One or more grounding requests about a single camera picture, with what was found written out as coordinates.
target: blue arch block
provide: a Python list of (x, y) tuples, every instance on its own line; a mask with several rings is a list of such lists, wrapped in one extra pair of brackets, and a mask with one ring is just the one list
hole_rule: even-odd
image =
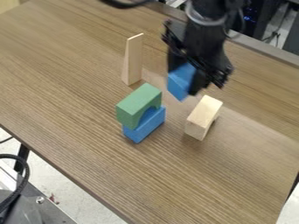
[(165, 112), (166, 108), (164, 106), (159, 109), (149, 108), (144, 113), (136, 129), (129, 129), (122, 125), (123, 134), (133, 140), (134, 143), (139, 144), (165, 121)]
[(196, 68), (190, 63), (185, 63), (168, 74), (168, 91), (179, 101), (188, 96), (189, 89)]

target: gray floor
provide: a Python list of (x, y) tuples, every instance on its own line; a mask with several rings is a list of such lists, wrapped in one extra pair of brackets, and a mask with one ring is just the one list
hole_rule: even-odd
[(297, 15), (297, 12), (295, 10), (291, 10), (289, 14), (283, 19), (284, 12), (286, 11), (286, 9), (287, 9), (286, 4), (280, 7), (280, 9), (275, 13), (270, 23), (268, 24), (267, 29), (265, 30), (263, 36), (263, 39), (269, 37), (273, 31), (277, 30), (277, 28), (279, 27), (280, 23), (283, 20), (282, 27), (277, 31), (278, 33), (281, 34), (280, 37), (278, 38), (278, 41), (277, 38), (273, 38), (272, 41), (268, 43), (280, 49), (283, 48), (284, 42), (286, 41), (287, 36), (289, 35), (289, 31)]
[[(9, 135), (0, 129), (0, 140), (7, 137)], [(0, 144), (0, 153), (16, 155), (19, 145), (15, 139)], [(12, 167), (12, 162), (5, 162)], [(79, 224), (126, 223), (34, 153), (30, 154), (28, 162), (30, 182), (46, 196), (53, 194), (58, 206)]]

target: green block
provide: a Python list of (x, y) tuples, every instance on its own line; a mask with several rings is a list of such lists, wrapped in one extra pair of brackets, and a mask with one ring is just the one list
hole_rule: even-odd
[(117, 121), (134, 130), (137, 128), (143, 113), (151, 107), (159, 109), (161, 100), (161, 90), (145, 83), (116, 104)]

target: wooden block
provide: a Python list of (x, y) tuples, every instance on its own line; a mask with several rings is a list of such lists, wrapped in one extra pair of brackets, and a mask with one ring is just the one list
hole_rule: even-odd
[(19, 0), (0, 0), (0, 14), (20, 5)]
[(127, 39), (122, 68), (122, 81), (130, 86), (142, 78), (143, 33)]
[(123, 125), (123, 134), (133, 140), (134, 143), (139, 144), (165, 121), (165, 111), (164, 106), (161, 106), (159, 109), (149, 108), (144, 113), (136, 129), (128, 129)]
[(130, 130), (134, 130), (144, 112), (151, 107), (159, 109), (161, 101), (161, 90), (145, 83), (116, 104), (117, 120)]
[(184, 133), (202, 141), (211, 124), (219, 116), (223, 102), (204, 95), (195, 109), (190, 113), (184, 126)]

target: black cable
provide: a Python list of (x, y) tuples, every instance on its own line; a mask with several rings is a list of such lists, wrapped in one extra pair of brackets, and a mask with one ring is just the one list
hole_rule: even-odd
[(25, 175), (21, 183), (18, 185), (16, 191), (10, 194), (9, 197), (7, 197), (3, 202), (0, 203), (0, 214), (9, 207), (9, 205), (14, 202), (15, 199), (20, 195), (20, 193), (24, 190), (26, 187), (29, 176), (30, 176), (30, 168), (27, 162), (22, 159), (21, 157), (11, 155), (11, 154), (0, 154), (0, 159), (1, 158), (11, 158), (17, 160), (25, 169)]
[(229, 39), (236, 39), (236, 38), (238, 38), (244, 32), (244, 30), (246, 29), (246, 24), (245, 24), (245, 20), (244, 20), (243, 10), (242, 9), (238, 9), (238, 14), (239, 14), (240, 21), (241, 21), (241, 27), (240, 27), (240, 30), (238, 31), (238, 33), (236, 35), (230, 37), (228, 35), (228, 33), (226, 32), (226, 28), (223, 27), (223, 32), (226, 35), (226, 37), (229, 38)]
[(120, 2), (118, 0), (99, 0), (102, 1), (105, 4), (111, 5), (117, 9), (131, 9), (131, 8), (135, 8), (150, 2), (154, 2), (154, 0), (143, 0), (140, 2), (134, 2), (134, 3), (124, 3), (124, 2)]
[(262, 42), (268, 40), (268, 43), (269, 43), (269, 42), (271, 42), (271, 40), (272, 40), (273, 38), (278, 37), (278, 36), (280, 35), (280, 34), (278, 33), (278, 31), (282, 28), (283, 22), (284, 22), (284, 20), (286, 19), (286, 17), (288, 16), (288, 14), (289, 14), (289, 3), (288, 3), (288, 6), (287, 6), (286, 11), (285, 11), (284, 14), (283, 14), (282, 20), (281, 20), (281, 22), (279, 23), (279, 25), (277, 26), (277, 28), (276, 28), (274, 31), (272, 31), (272, 33), (271, 33), (270, 36), (268, 36), (268, 37), (262, 39), (262, 40), (261, 40)]
[(6, 143), (7, 141), (10, 141), (13, 138), (13, 136), (10, 136), (6, 139), (4, 139), (3, 141), (0, 142), (0, 144)]
[(276, 35), (276, 47), (278, 46), (278, 43), (279, 43), (279, 37), (281, 36), (281, 34), (280, 33), (278, 33), (277, 35)]

